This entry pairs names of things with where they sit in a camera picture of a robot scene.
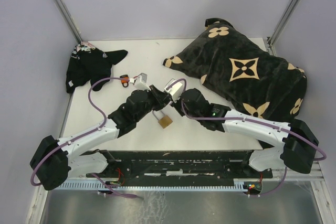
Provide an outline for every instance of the red wire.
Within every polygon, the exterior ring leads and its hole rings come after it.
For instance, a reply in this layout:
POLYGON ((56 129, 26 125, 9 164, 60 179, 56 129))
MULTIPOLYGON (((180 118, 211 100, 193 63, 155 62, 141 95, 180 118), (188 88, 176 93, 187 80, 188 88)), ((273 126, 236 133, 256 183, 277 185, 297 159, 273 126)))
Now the red wire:
POLYGON ((121 175, 123 176, 123 182, 121 183, 121 186, 123 186, 123 184, 125 183, 125 175, 121 172, 121 170, 119 168, 116 169, 116 171, 119 173, 119 176, 118 176, 118 183, 120 181, 120 177, 121 175))

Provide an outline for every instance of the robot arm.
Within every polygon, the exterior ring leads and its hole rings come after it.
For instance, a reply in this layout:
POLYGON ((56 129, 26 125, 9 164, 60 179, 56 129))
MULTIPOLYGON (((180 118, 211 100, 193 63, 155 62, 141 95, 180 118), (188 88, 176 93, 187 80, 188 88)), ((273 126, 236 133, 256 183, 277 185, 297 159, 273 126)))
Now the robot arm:
POLYGON ((30 166, 32 169, 38 168, 36 175, 46 190, 55 189, 70 177, 100 173, 113 161, 113 157, 107 151, 97 151, 90 155, 85 155, 85 152, 127 134, 149 112, 161 110, 170 102, 171 95, 159 91, 155 86, 135 90, 106 121, 76 135, 57 140, 52 136, 44 138, 31 159, 30 166))
POLYGON ((197 89, 183 92, 183 85, 180 82, 166 87, 164 92, 155 86, 135 90, 125 103, 97 125, 76 135, 57 140, 52 136, 44 138, 30 166, 32 169, 39 166, 36 175, 46 190, 58 187, 70 177, 101 173, 110 162, 114 161, 111 154, 100 150, 90 155, 86 155, 85 152, 127 134, 149 112, 161 110, 169 103, 181 116, 188 115, 209 130, 252 136, 273 146, 247 153, 245 163, 257 171, 288 166, 300 173, 310 173, 316 150, 282 130, 295 131, 317 146, 318 141, 305 123, 299 120, 291 125, 270 122, 244 115, 223 105, 210 104, 197 89), (263 124, 277 126, 277 129, 263 124))
POLYGON ((259 172, 268 168, 280 169, 285 166, 304 174, 311 171, 316 153, 316 148, 312 145, 318 146, 319 142, 305 122, 301 120, 294 120, 289 124, 255 118, 227 106, 210 104, 197 89, 183 92, 173 106, 180 115, 188 115, 208 130, 251 136, 273 146, 264 150, 250 151, 247 154, 247 164, 259 172), (289 135, 289 132, 298 133, 311 145, 289 135))

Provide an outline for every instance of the white table surface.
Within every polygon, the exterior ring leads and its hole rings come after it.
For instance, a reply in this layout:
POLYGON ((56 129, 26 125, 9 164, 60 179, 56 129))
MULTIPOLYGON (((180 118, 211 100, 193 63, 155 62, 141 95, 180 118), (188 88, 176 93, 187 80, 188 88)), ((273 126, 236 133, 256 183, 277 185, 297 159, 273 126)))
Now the white table surface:
MULTIPOLYGON (((262 38, 252 38, 261 49, 266 50, 262 38)), ((166 68, 162 65, 165 58, 181 52, 193 39, 158 39, 158 40, 114 40, 90 41, 103 51, 125 49, 129 53, 119 64, 113 66, 112 75, 130 77, 142 72, 148 75, 147 83, 163 90, 167 82, 174 78, 185 78, 187 88, 199 89, 211 103, 232 105, 214 92, 207 90, 199 79, 166 68)), ((64 136, 78 133, 102 120, 101 114, 88 101, 90 83, 75 89, 64 136)), ((133 85, 124 88, 119 80, 106 83, 98 92, 92 92, 93 102, 107 115, 124 103, 134 90, 133 85)), ((258 141, 231 133, 209 131, 198 122, 181 117, 174 108, 167 106, 164 112, 173 123, 162 129, 152 114, 143 118, 137 127, 116 140, 98 145, 96 148, 110 151, 214 151, 214 150, 260 150, 258 141)))

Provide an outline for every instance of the pillow with flower pattern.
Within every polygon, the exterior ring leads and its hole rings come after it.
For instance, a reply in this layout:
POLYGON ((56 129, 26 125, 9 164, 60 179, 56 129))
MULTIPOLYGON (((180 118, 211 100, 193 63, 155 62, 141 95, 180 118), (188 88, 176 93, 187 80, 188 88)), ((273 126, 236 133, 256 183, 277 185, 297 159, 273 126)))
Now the pillow with flower pattern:
POLYGON ((304 70, 261 50, 226 20, 207 19, 205 28, 163 65, 199 78, 240 112, 291 122, 306 93, 304 70))

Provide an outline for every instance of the gray floor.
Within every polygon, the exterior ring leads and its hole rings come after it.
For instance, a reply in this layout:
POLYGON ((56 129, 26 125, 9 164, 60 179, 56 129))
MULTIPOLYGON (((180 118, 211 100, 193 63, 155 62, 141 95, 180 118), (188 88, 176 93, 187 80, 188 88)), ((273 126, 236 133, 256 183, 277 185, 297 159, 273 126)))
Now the gray floor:
MULTIPOLYGON (((264 183, 265 191, 276 183, 264 183)), ((319 224, 310 183, 287 182, 274 194, 134 191, 137 199, 91 191, 51 191, 41 224, 319 224)))

